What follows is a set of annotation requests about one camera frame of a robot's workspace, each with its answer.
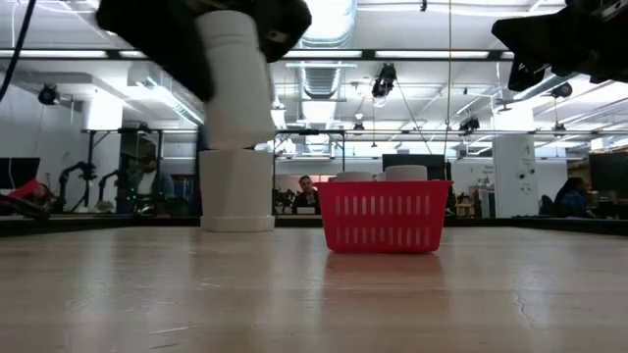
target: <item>cable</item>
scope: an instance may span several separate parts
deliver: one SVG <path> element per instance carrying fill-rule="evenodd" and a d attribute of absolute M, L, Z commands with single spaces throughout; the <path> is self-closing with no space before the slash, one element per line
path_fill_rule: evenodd
<path fill-rule="evenodd" d="M 0 86 L 0 103 L 4 99 L 4 96 L 7 94 L 7 91 L 9 90 L 9 84 L 11 83 L 11 79 L 13 78 L 13 72 L 16 70 L 16 66 L 18 65 L 20 53 L 22 53 L 22 48 L 24 47 L 26 33 L 28 32 L 28 26 L 30 25 L 30 19 L 32 18 L 32 13 L 35 9 L 36 3 L 37 0 L 28 0 L 26 13 L 24 15 L 24 20 L 22 21 L 22 28 L 20 28 L 20 36 L 18 37 L 18 41 L 16 42 L 15 50 L 13 51 L 11 62 L 9 63 L 9 68 L 7 68 L 7 72 L 5 72 L 2 86 Z"/>
<path fill-rule="evenodd" d="M 39 153 L 39 140 L 41 137 L 41 128 L 43 126 L 43 115 L 46 107 L 41 104 L 41 112 L 39 113 L 39 124 L 37 124 L 37 135 L 35 136 L 35 153 L 34 156 L 38 156 Z"/>
<path fill-rule="evenodd" d="M 513 17 L 529 17 L 529 16 L 537 16 L 537 15 L 551 15 L 555 14 L 558 10 L 558 7 L 555 7 L 556 10 L 544 10 L 544 11 L 478 11 L 478 10 L 453 10 L 451 6 L 449 9 L 444 9 L 443 7 L 439 7 L 440 5 L 446 4 L 431 4 L 429 12 L 440 13 L 440 14 L 454 14 L 457 16 L 467 16 L 467 17 L 481 17 L 481 18 L 513 18 Z M 421 11 L 421 4 L 412 4 L 412 3 L 369 3 L 362 4 L 357 8 L 357 11 L 362 12 L 409 12 L 409 11 Z"/>
<path fill-rule="evenodd" d="M 9 158 L 9 179 L 11 180 L 11 189 L 16 189 L 16 184 L 13 182 L 13 168 L 11 168 L 11 162 L 13 162 L 13 158 Z"/>
<path fill-rule="evenodd" d="M 19 2 L 13 4 L 13 9 L 11 10 L 11 48 L 16 47 L 16 12 L 18 12 L 18 7 L 20 7 Z"/>
<path fill-rule="evenodd" d="M 43 6 L 43 5 L 37 5 L 38 8 L 46 10 L 46 11 L 50 11 L 50 12 L 54 12 L 54 13 L 58 13 L 58 14 L 93 14 L 95 11 L 93 10 L 84 10 L 84 11 L 80 11 L 80 10 L 58 10 L 58 9 L 53 9 L 53 8 L 49 8 L 47 6 Z"/>
<path fill-rule="evenodd" d="M 414 122 L 417 131 L 419 131 L 419 134 L 421 135 L 421 139 L 423 140 L 423 143 L 425 143 L 425 146 L 428 148 L 428 152 L 432 154 L 430 145 L 428 144 L 428 141 L 425 139 L 425 136 L 423 135 L 423 131 L 421 131 L 421 127 L 419 127 L 418 123 L 416 122 L 416 119 L 414 119 L 414 114 L 412 114 L 412 109 L 410 109 L 410 105 L 408 104 L 408 101 L 405 99 L 405 94 L 403 94 L 403 89 L 401 89 L 401 84 L 399 83 L 399 80 L 396 79 L 395 82 L 396 82 L 397 87 L 399 87 L 399 93 L 401 93 L 401 98 L 403 98 L 403 103 L 405 103 L 405 108 L 408 110 L 408 113 L 410 114 L 410 118 L 412 118 L 412 122 Z"/>
<path fill-rule="evenodd" d="M 447 137 L 449 135 L 449 125 L 451 123 L 451 119 L 449 114 L 451 114 L 451 89 L 453 88 L 453 84 L 451 83 L 451 47 L 453 46 L 453 28 L 452 28 L 452 9 L 453 9 L 453 0 L 449 0 L 449 70 L 447 74 L 447 115 L 445 117 L 445 150 L 443 151 L 443 155 L 447 155 Z"/>

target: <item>black hose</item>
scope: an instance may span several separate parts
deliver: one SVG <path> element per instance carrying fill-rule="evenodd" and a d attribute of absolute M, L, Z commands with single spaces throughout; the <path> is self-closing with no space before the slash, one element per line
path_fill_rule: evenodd
<path fill-rule="evenodd" d="M 13 78 L 13 72 L 16 70 L 16 66 L 18 65 L 18 60 L 20 59 L 20 53 L 22 53 L 22 48 L 24 47 L 26 33 L 28 32 L 28 26 L 30 25 L 30 18 L 32 17 L 32 13 L 35 9 L 36 2 L 37 0 L 29 0 L 28 5 L 26 6 L 26 13 L 24 15 L 24 20 L 22 21 L 22 28 L 20 29 L 20 35 L 18 36 L 16 47 L 13 51 L 13 57 L 11 57 L 9 68 L 7 69 L 7 72 L 5 73 L 4 81 L 2 81 L 2 86 L 0 86 L 0 103 L 4 99 L 4 96 L 7 94 L 7 91 L 9 90 L 9 84 L 11 84 L 11 79 Z"/>

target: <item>computer monitor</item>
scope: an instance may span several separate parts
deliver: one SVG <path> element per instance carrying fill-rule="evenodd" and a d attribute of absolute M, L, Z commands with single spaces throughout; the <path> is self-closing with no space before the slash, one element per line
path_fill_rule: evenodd
<path fill-rule="evenodd" d="M 37 178 L 39 158 L 0 158 L 0 189 L 17 189 Z"/>

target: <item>wood grain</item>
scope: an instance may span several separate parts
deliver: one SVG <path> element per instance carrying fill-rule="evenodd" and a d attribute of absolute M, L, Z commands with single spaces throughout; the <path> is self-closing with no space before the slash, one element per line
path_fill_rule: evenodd
<path fill-rule="evenodd" d="M 628 242 L 448 228 L 433 255 L 330 254 L 319 229 L 0 238 L 3 351 L 625 352 Z"/>

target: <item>hanging cable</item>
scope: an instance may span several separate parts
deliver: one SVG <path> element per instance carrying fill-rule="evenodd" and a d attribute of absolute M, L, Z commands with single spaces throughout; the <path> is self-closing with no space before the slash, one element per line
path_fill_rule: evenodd
<path fill-rule="evenodd" d="M 11 62 L 9 63 L 9 67 L 7 68 L 7 72 L 5 72 L 2 86 L 0 86 L 0 103 L 4 99 L 4 96 L 7 94 L 7 91 L 9 90 L 9 84 L 11 84 L 13 72 L 16 70 L 18 60 L 20 60 L 20 53 L 22 53 L 22 48 L 24 47 L 26 33 L 28 32 L 28 26 L 30 25 L 30 19 L 32 18 L 32 13 L 35 9 L 36 3 L 37 0 L 29 0 L 28 5 L 26 6 L 26 13 L 24 15 L 24 20 L 22 21 L 22 28 L 20 28 L 20 36 L 18 37 L 18 41 L 16 42 L 15 50 L 13 51 L 13 56 L 11 57 Z"/>
<path fill-rule="evenodd" d="M 377 147 L 377 144 L 375 143 L 375 99 L 373 99 L 372 103 L 373 103 L 373 145 L 371 145 L 371 147 L 375 148 Z"/>
<path fill-rule="evenodd" d="M 37 8 L 54 12 L 54 13 L 58 13 L 58 14 L 94 14 L 95 13 L 94 10 L 59 10 L 59 9 L 49 8 L 43 5 L 37 5 Z"/>
<path fill-rule="evenodd" d="M 11 180 L 11 189 L 15 190 L 16 189 L 16 184 L 13 181 L 13 168 L 11 166 L 11 161 L 13 161 L 13 158 L 9 158 L 9 179 Z"/>
<path fill-rule="evenodd" d="M 421 139 L 423 140 L 423 143 L 425 143 L 425 147 L 428 148 L 428 152 L 432 154 L 430 145 L 428 144 L 428 141 L 425 139 L 425 136 L 423 135 L 423 131 L 421 131 L 421 127 L 416 122 L 416 119 L 414 119 L 414 114 L 412 114 L 412 109 L 410 109 L 410 105 L 408 104 L 408 101 L 405 99 L 405 94 L 403 94 L 403 89 L 401 89 L 401 84 L 399 83 L 399 80 L 396 79 L 395 82 L 396 82 L 396 86 L 399 88 L 399 93 L 401 93 L 401 98 L 403 98 L 403 103 L 405 103 L 405 108 L 408 110 L 408 114 L 410 114 L 410 118 L 412 118 L 412 122 L 416 126 L 416 130 L 419 131 L 419 134 L 421 135 Z"/>
<path fill-rule="evenodd" d="M 449 125 L 451 123 L 450 114 L 451 114 L 451 89 L 453 88 L 453 84 L 451 83 L 451 47 L 453 46 L 452 38 L 453 38 L 453 30 L 452 30 L 452 9 L 453 3 L 452 0 L 449 0 L 449 69 L 447 74 L 447 115 L 445 117 L 445 150 L 443 151 L 443 155 L 447 155 L 447 138 L 449 135 Z"/>
<path fill-rule="evenodd" d="M 11 48 L 16 47 L 16 13 L 18 12 L 18 8 L 20 7 L 20 3 L 13 4 L 13 9 L 11 10 Z"/>

